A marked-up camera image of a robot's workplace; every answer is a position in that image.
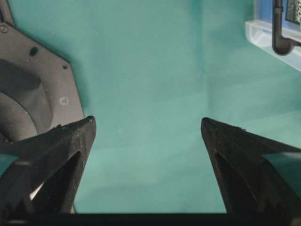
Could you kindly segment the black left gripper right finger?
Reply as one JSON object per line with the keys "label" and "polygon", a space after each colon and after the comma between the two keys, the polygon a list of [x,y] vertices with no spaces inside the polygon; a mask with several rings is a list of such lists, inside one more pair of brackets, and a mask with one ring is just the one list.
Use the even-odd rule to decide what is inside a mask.
{"label": "black left gripper right finger", "polygon": [[228,213],[300,214],[299,148],[210,118],[201,136]]}

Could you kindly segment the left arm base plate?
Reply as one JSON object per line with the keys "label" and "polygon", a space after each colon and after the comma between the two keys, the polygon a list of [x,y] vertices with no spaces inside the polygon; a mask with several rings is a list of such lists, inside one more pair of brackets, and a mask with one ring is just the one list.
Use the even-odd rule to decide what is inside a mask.
{"label": "left arm base plate", "polygon": [[15,28],[0,3],[0,135],[20,141],[84,118],[70,63]]}

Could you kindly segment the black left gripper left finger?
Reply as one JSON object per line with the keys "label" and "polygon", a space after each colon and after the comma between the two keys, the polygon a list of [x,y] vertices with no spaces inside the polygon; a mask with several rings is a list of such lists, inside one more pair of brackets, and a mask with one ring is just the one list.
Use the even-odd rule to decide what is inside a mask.
{"label": "black left gripper left finger", "polygon": [[96,120],[77,122],[17,142],[1,142],[15,160],[0,177],[0,212],[70,213],[96,136]]}

